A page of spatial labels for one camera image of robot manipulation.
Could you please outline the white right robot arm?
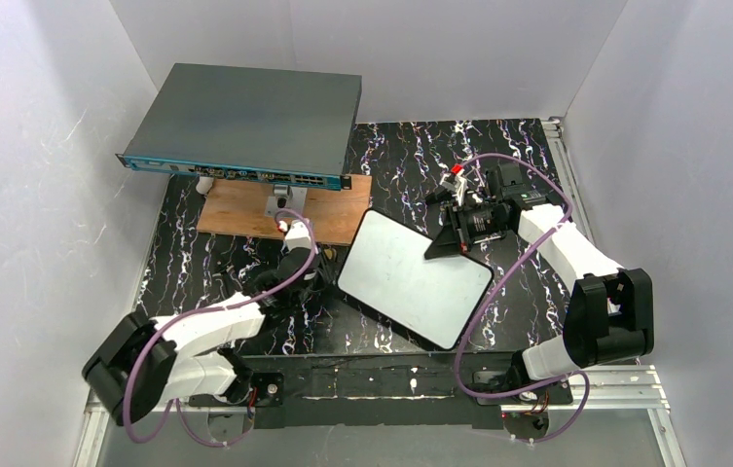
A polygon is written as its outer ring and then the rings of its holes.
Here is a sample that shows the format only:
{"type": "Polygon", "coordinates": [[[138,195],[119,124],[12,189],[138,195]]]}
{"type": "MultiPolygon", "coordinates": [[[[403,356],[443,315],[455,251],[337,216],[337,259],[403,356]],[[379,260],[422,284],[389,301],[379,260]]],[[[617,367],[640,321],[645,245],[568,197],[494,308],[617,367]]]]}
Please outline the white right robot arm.
{"type": "Polygon", "coordinates": [[[596,248],[571,221],[568,202],[552,188],[532,187],[525,165],[490,168],[478,190],[464,165],[445,173],[425,202],[440,208],[443,227],[427,260],[469,252],[484,240],[516,234],[559,275],[570,293],[559,336],[513,354],[510,367],[470,392],[488,398],[555,380],[591,366],[649,354],[654,348],[653,284],[643,269],[627,269],[596,248]]]}

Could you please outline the small whiteboard black frame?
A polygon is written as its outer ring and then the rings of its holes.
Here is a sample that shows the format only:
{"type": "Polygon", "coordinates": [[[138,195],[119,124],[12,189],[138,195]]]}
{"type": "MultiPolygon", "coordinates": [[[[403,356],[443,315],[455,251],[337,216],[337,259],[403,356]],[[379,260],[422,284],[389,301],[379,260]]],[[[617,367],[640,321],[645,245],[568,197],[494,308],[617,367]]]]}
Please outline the small whiteboard black frame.
{"type": "Polygon", "coordinates": [[[494,279],[466,256],[426,259],[431,239],[368,209],[337,279],[338,288],[439,348],[458,344],[494,279]]]}

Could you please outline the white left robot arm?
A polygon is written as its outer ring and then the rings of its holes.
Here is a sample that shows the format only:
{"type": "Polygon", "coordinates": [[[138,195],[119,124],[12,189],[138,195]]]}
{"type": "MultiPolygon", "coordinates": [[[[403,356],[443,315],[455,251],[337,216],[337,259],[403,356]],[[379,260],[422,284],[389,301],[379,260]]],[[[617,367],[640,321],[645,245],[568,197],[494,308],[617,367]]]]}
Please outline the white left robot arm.
{"type": "Polygon", "coordinates": [[[212,311],[183,320],[127,314],[81,375],[117,425],[195,395],[238,396],[252,372],[226,344],[279,325],[320,283],[322,255],[296,247],[212,311]]]}

